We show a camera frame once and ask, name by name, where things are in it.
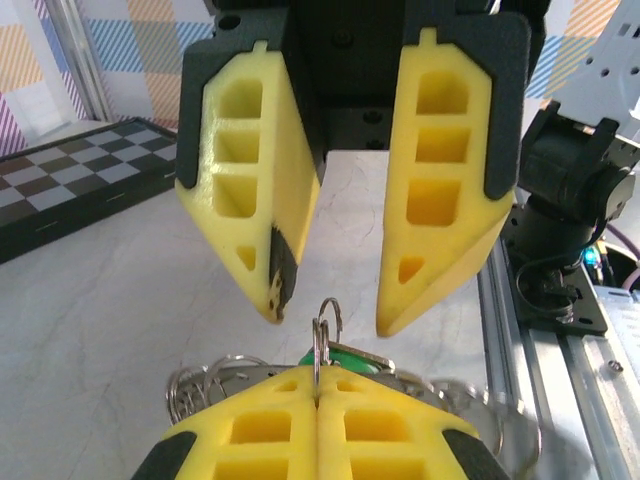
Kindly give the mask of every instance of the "triangular cutout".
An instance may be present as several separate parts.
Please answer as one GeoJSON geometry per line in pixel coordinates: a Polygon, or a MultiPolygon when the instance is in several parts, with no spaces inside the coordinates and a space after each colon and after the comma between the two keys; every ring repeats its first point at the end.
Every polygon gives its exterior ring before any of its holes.
{"type": "Polygon", "coordinates": [[[256,249],[255,247],[238,247],[236,253],[247,270],[253,272],[256,268],[256,249]]]}
{"type": "Polygon", "coordinates": [[[398,281],[404,285],[424,267],[423,257],[402,257],[398,268],[398,281]]]}

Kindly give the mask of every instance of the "checkered board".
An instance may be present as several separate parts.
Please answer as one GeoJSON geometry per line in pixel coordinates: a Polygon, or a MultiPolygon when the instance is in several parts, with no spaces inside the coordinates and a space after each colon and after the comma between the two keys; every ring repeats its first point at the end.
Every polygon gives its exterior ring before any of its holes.
{"type": "Polygon", "coordinates": [[[136,118],[0,159],[0,263],[169,190],[175,156],[136,118]]]}

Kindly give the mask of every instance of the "white marble surface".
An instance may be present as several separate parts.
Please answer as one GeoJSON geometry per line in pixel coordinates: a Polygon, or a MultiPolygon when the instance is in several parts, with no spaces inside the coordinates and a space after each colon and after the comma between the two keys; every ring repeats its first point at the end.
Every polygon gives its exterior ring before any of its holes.
{"type": "Polygon", "coordinates": [[[295,363],[340,300],[345,343],[486,381],[475,279],[391,339],[374,328],[387,156],[334,154],[285,323],[254,312],[173,192],[0,266],[0,479],[126,479],[168,427],[181,365],[295,363]]]}

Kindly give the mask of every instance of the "bundle of keys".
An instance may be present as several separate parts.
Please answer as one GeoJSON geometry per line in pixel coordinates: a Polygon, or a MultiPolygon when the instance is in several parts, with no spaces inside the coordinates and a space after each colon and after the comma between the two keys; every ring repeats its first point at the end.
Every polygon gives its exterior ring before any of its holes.
{"type": "MultiPolygon", "coordinates": [[[[316,407],[323,368],[340,367],[455,415],[475,428],[505,477],[468,474],[468,478],[577,480],[584,478],[590,469],[589,457],[553,428],[527,416],[521,403],[509,403],[504,396],[490,394],[457,380],[425,381],[418,375],[398,369],[390,359],[340,343],[342,327],[338,302],[333,298],[326,299],[318,316],[313,319],[313,346],[298,365],[313,366],[316,407]],[[324,318],[327,306],[333,307],[336,318],[335,341],[329,340],[329,322],[324,318]],[[554,471],[555,476],[550,476],[549,471],[554,471]]],[[[178,424],[298,366],[269,365],[249,355],[228,355],[210,366],[176,371],[169,379],[166,392],[171,423],[178,424]]]]}

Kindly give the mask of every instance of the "square cutout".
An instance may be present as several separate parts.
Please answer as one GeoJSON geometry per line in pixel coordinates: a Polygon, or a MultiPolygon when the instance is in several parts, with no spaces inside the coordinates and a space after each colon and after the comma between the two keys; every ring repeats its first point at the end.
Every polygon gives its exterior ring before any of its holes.
{"type": "Polygon", "coordinates": [[[349,410],[344,414],[347,442],[406,442],[409,430],[399,414],[385,410],[349,410]]]}
{"type": "Polygon", "coordinates": [[[216,134],[213,148],[216,163],[258,163],[260,133],[222,130],[216,134]]]}
{"type": "Polygon", "coordinates": [[[411,180],[407,221],[412,225],[448,227],[456,220],[461,184],[456,180],[411,180]]]}
{"type": "Polygon", "coordinates": [[[216,465],[214,480],[287,480],[289,462],[285,459],[221,461],[216,465]]]}
{"type": "Polygon", "coordinates": [[[418,135],[416,162],[465,163],[470,136],[468,128],[423,128],[418,135]]]}
{"type": "Polygon", "coordinates": [[[291,415],[288,412],[250,412],[233,421],[229,443],[288,442],[290,437],[291,415]]]}
{"type": "Polygon", "coordinates": [[[223,217],[250,218],[256,213],[258,181],[243,175],[216,175],[213,178],[213,205],[223,217]]]}
{"type": "Polygon", "coordinates": [[[446,70],[425,73],[418,90],[418,115],[467,113],[469,89],[466,82],[446,70]]]}
{"type": "Polygon", "coordinates": [[[351,475],[353,480],[430,480],[424,462],[410,458],[352,458],[351,475]]]}
{"type": "Polygon", "coordinates": [[[256,79],[235,80],[221,95],[220,117],[260,118],[262,115],[262,82],[256,79]]]}

